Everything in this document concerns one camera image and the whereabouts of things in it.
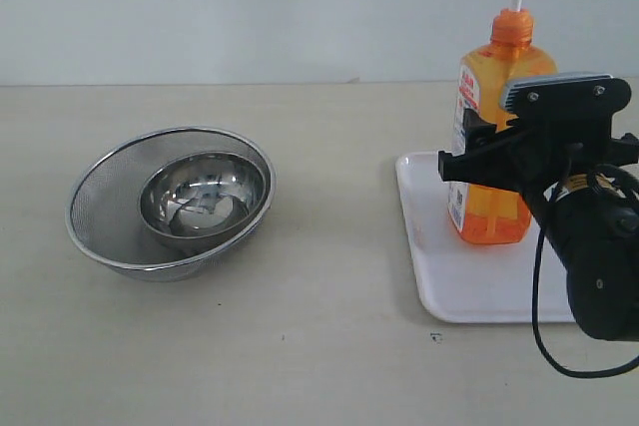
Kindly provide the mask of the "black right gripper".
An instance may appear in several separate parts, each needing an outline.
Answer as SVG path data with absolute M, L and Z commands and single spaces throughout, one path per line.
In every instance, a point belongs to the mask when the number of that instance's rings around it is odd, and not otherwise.
M 437 153 L 444 182 L 515 192 L 523 197 L 556 185 L 563 176 L 598 166 L 638 162 L 638 139 L 613 138 L 610 120 L 526 123 L 516 118 L 503 131 L 467 109 L 463 154 Z

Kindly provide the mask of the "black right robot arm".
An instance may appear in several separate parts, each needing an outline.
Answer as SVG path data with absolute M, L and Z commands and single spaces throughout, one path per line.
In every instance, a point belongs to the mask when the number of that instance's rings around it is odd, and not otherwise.
M 638 338 L 638 140 L 614 138 L 611 116 L 518 118 L 504 131 L 471 109 L 465 153 L 440 152 L 438 171 L 518 194 L 566 270 L 570 311 L 588 336 Z

